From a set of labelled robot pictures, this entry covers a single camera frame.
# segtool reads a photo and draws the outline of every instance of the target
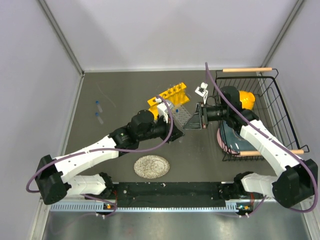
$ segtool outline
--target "test tube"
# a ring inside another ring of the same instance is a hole
[[[104,124],[104,121],[102,120],[102,118],[99,116],[99,113],[95,113],[96,118],[99,120],[100,124]]]
[[[99,101],[95,101],[95,104],[98,107],[99,112],[102,113],[102,107],[100,105],[100,102]]]

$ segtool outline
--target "rack wire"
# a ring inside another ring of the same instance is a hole
[[[262,72],[225,73],[218,70],[215,72],[215,82],[219,88],[234,86],[239,91],[253,93],[255,104],[252,110],[258,115],[268,131],[288,149],[303,149],[304,152],[309,152],[309,147],[307,145],[301,146],[298,141],[284,99],[276,83],[278,74],[279,72],[275,68],[272,69],[270,75],[265,75]],[[216,104],[221,103],[216,90],[213,91],[212,97]],[[224,153],[222,161],[258,161],[264,159],[262,156],[240,156],[238,152],[234,152],[229,147],[231,142],[228,142],[226,129],[222,121],[219,122],[219,127],[221,139],[224,140],[221,149]]]

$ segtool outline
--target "robotic arm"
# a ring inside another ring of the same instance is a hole
[[[314,186],[305,168],[291,155],[287,154],[283,146],[273,136],[259,117],[249,109],[243,109],[239,98],[239,91],[233,86],[221,88],[226,99],[257,129],[269,138],[259,134],[251,125],[241,119],[221,98],[219,105],[205,104],[207,96],[203,94],[205,85],[196,89],[196,93],[203,97],[190,120],[184,125],[184,129],[206,129],[211,121],[226,121],[227,125],[234,129],[240,136],[251,143],[272,166],[276,176],[264,176],[253,172],[238,174],[234,178],[234,190],[238,195],[247,193],[260,193],[272,197],[283,207],[290,208],[297,203],[314,195]],[[304,162],[310,169],[314,178],[318,179],[318,166],[309,159]]]
[[[112,149],[135,150],[141,141],[154,138],[165,140],[169,134],[171,120],[168,118],[165,103],[160,103],[157,108],[160,117],[156,122],[154,122],[153,113],[141,110],[126,126],[116,129],[100,141],[74,153],[57,157],[56,160],[62,161],[48,167],[35,178],[43,202],[50,205],[65,196],[79,194],[108,197],[112,192],[113,183],[106,173],[94,176],[77,174],[103,161],[118,158],[127,153]],[[183,132],[173,124],[168,142],[183,135]],[[40,160],[37,171],[52,161],[50,155],[44,156]]]

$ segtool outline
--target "yellow crate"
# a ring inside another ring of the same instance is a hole
[[[181,82],[171,88],[168,88],[167,91],[160,93],[159,95],[166,100],[169,100],[173,103],[175,107],[183,105],[190,101],[190,99],[186,96],[186,88],[187,86]],[[156,102],[156,97],[153,97],[148,100],[148,104],[150,105],[149,111],[153,113],[154,119],[158,117],[158,109]]]

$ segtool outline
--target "wooden handle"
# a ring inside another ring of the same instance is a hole
[[[254,67],[254,68],[224,68],[223,73],[244,73],[244,72],[268,72],[272,67]]]
[[[304,154],[305,151],[303,149],[295,149],[295,150],[290,150],[293,154]],[[258,151],[241,151],[240,152],[241,157],[252,157],[252,156],[261,156],[261,153]]]

